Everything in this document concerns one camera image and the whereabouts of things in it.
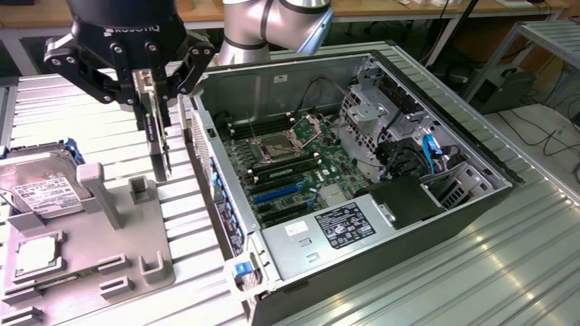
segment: power supply label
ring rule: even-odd
[[[317,215],[330,245],[341,249],[377,233],[357,202]]]

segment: white label sticker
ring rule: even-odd
[[[301,221],[286,226],[289,236],[295,236],[305,231],[309,231],[307,222]]]
[[[81,198],[65,177],[18,185],[13,189],[38,214],[81,205]]]
[[[285,83],[289,81],[289,75],[274,76],[274,83]]]

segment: pci express slot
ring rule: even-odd
[[[305,181],[299,182],[298,184],[295,184],[290,187],[285,187],[282,189],[278,189],[269,194],[254,197],[254,204],[262,204],[263,202],[270,202],[271,200],[275,200],[281,197],[285,197],[287,195],[295,194],[297,192],[301,192],[303,185],[305,185]]]
[[[258,174],[258,173],[265,172],[265,171],[267,171],[270,169],[279,168],[281,166],[286,166],[286,165],[290,165],[293,163],[299,163],[299,162],[303,162],[303,161],[309,161],[311,158],[318,158],[318,157],[319,157],[319,153],[309,153],[309,154],[306,154],[303,156],[299,156],[298,158],[289,158],[285,161],[270,163],[269,165],[255,166],[251,169],[251,171],[253,171],[254,174]]]
[[[239,124],[233,126],[230,131],[234,140],[249,139],[254,135],[262,136],[274,132],[281,132],[291,129],[293,123],[289,117],[279,118],[277,120],[253,122],[253,124]]]
[[[282,179],[278,179],[275,181],[271,181],[269,183],[263,183],[258,186],[255,186],[253,189],[250,189],[250,194],[251,195],[257,195],[261,192],[267,192],[273,189],[285,187],[287,185],[293,185],[297,182],[299,182],[299,178],[298,177],[285,177]]]
[[[265,214],[262,216],[262,220],[265,222],[273,222],[283,217],[287,217],[289,215],[294,214],[294,213],[299,213],[302,211],[306,211],[310,207],[309,202],[303,202],[302,204],[294,205],[287,207],[286,209],[282,209],[281,211]]]

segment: warning label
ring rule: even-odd
[[[377,233],[355,202],[317,215],[330,245],[341,249]]]
[[[81,198],[65,177],[18,185],[13,189],[38,214],[81,205]]]

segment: hard drive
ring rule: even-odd
[[[17,214],[37,212],[42,218],[79,212],[91,192],[77,181],[85,163],[73,139],[2,150],[0,191]]]

